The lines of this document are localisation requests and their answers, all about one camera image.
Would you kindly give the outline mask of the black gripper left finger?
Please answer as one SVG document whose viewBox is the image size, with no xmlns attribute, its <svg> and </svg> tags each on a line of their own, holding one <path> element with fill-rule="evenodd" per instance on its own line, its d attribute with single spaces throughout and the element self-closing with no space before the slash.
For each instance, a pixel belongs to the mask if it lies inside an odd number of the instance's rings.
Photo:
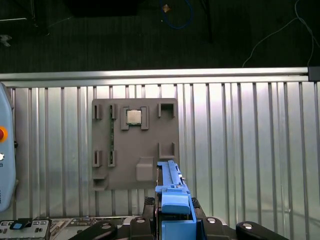
<svg viewBox="0 0 320 240">
<path fill-rule="evenodd" d="M 154 208 L 153 197 L 144 198 L 141 216 L 128 220 L 128 224 L 120 227 L 112 219 L 100 220 L 89 228 L 71 237 L 72 240 L 154 240 Z"/>
</svg>

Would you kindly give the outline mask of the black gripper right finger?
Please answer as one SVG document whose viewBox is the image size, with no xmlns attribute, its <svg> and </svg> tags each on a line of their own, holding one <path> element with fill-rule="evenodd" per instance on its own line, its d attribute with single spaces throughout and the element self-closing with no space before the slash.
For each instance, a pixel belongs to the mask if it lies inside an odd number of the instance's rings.
<svg viewBox="0 0 320 240">
<path fill-rule="evenodd" d="M 258 223 L 243 221 L 235 228 L 223 220 L 206 216 L 199 201 L 193 197 L 192 204 L 197 218 L 196 238 L 198 240 L 285 240 L 286 238 Z"/>
</svg>

